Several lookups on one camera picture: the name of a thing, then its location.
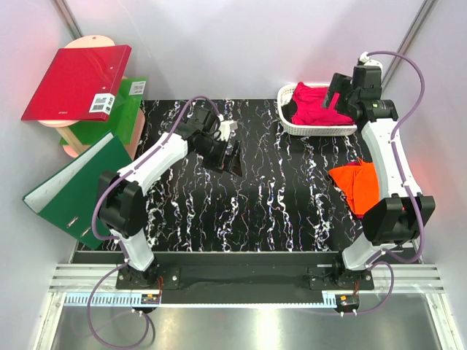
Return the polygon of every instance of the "white label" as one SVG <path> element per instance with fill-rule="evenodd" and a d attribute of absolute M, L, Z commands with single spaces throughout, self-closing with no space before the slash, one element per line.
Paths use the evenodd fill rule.
<path fill-rule="evenodd" d="M 93 103 L 90 105 L 89 112 L 103 112 L 107 115 L 110 115 L 110 111 L 112 111 L 114 102 L 115 96 L 113 96 L 111 93 L 97 93 L 94 96 Z"/>
<path fill-rule="evenodd" d="M 144 91 L 144 86 L 146 85 L 145 81 L 142 82 L 132 82 L 130 87 L 129 95 L 142 95 Z"/>

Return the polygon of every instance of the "metal pole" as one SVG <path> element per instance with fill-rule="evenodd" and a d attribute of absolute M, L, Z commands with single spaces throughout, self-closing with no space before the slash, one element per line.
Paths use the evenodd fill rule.
<path fill-rule="evenodd" d="M 73 40 L 83 37 L 80 27 L 76 19 L 73 16 L 72 11 L 70 11 L 66 0 L 51 0 L 57 9 L 58 14 L 60 15 L 63 23 L 65 24 L 68 32 L 72 36 Z"/>
<path fill-rule="evenodd" d="M 399 46 L 397 50 L 398 53 L 402 53 L 404 55 L 407 54 L 407 52 L 409 51 L 409 48 L 414 43 L 415 39 L 417 38 L 418 33 L 422 29 L 423 25 L 428 19 L 429 14 L 433 10 L 437 2 L 438 0 L 424 0 L 412 24 L 410 25 L 410 28 L 407 31 L 406 36 L 404 37 L 404 40 L 402 40 L 401 46 Z M 393 75 L 397 71 L 400 64 L 401 64 L 401 59 L 394 57 L 389 65 L 389 68 L 387 69 L 385 75 L 382 78 L 383 90 L 387 87 L 387 85 L 389 84 L 389 81 L 393 78 Z"/>

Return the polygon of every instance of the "white basket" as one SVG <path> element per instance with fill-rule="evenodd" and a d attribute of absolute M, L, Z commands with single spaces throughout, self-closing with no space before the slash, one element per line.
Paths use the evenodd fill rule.
<path fill-rule="evenodd" d="M 311 88 L 327 87 L 329 84 L 305 84 Z M 277 109 L 279 118 L 284 131 L 294 136 L 349 136 L 357 130 L 356 125 L 338 125 L 338 126 L 308 126 L 295 125 L 288 122 L 282 114 L 282 106 L 288 104 L 292 99 L 293 92 L 297 84 L 290 84 L 282 87 L 277 94 Z"/>

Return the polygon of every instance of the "robotic arm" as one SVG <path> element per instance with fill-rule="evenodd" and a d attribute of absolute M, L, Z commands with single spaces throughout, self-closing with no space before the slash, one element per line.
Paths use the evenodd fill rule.
<path fill-rule="evenodd" d="M 105 198 L 99 218 L 111 234 L 121 240 L 134 270 L 146 271 L 154 260 L 143 232 L 147 224 L 144 199 L 147 191 L 166 170 L 191 152 L 203 157 L 201 165 L 204 168 L 242 176 L 241 142 L 235 141 L 233 147 L 228 146 L 231 131 L 236 129 L 236 122 L 196 106 L 193 116 L 182 120 L 173 134 L 164 133 L 133 163 L 117 172 L 105 171 L 99 177 L 98 198 L 122 175 L 131 172 Z"/>
<path fill-rule="evenodd" d="M 360 279 L 375 253 L 418 238 L 420 230 L 408 191 L 416 199 L 424 225 L 435 209 L 433 197 L 422 195 L 410 171 L 395 129 L 398 115 L 394 103 L 381 99 L 381 63 L 369 60 L 366 53 L 352 77 L 334 74 L 323 102 L 328 108 L 334 93 L 339 94 L 335 110 L 355 121 L 379 180 L 379 203 L 363 216 L 363 234 L 338 254 L 333 266 L 335 282 L 343 287 Z"/>

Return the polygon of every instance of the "green binder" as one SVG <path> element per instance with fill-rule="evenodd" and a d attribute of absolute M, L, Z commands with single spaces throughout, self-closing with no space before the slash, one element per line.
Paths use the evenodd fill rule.
<path fill-rule="evenodd" d="M 91 249 L 101 241 L 90 228 L 96 206 L 99 175 L 104 170 L 117 171 L 131 163 L 121 140 L 111 133 L 23 197 L 36 214 L 62 229 Z M 103 236 L 109 230 L 98 221 Z"/>
<path fill-rule="evenodd" d="M 69 126 L 70 130 L 82 144 L 93 144 L 109 131 L 120 137 L 123 144 L 129 144 L 143 96 L 143 89 L 135 88 L 144 87 L 143 82 L 146 78 L 122 79 L 106 122 L 77 122 Z M 68 143 L 62 138 L 60 144 Z"/>

